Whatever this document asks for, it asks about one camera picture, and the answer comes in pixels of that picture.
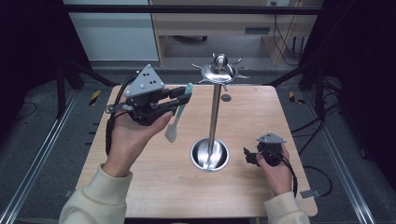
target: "wooden table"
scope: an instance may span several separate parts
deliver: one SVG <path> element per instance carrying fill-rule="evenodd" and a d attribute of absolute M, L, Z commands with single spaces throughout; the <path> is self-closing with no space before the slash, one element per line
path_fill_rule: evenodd
<path fill-rule="evenodd" d="M 114 88 L 110 104 L 119 89 Z M 246 163 L 243 147 L 257 151 L 256 138 L 269 132 L 288 141 L 298 191 L 310 189 L 276 90 L 268 86 L 228 85 L 227 91 L 222 90 L 221 94 L 231 95 L 232 100 L 220 101 L 216 137 L 227 145 L 230 160 L 215 173 L 196 168 L 190 159 L 191 146 L 209 135 L 213 86 L 195 85 L 192 92 L 177 125 L 177 140 L 169 143 L 163 130 L 150 140 L 133 165 L 127 217 L 265 217 L 262 203 L 274 195 L 261 168 Z M 88 184 L 98 164 L 106 161 L 107 119 L 108 114 L 104 114 L 77 187 Z M 313 198 L 302 199 L 298 193 L 297 202 L 309 216 L 318 211 Z"/>

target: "sleeve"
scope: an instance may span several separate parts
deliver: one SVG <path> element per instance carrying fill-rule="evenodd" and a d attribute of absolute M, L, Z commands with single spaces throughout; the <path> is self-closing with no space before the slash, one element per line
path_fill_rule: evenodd
<path fill-rule="evenodd" d="M 293 192 L 280 194 L 264 205 L 268 223 L 310 223 L 308 215 L 298 207 Z"/>
<path fill-rule="evenodd" d="M 112 177 L 102 165 L 91 183 L 77 189 L 64 205 L 59 223 L 124 223 L 132 173 Z"/>

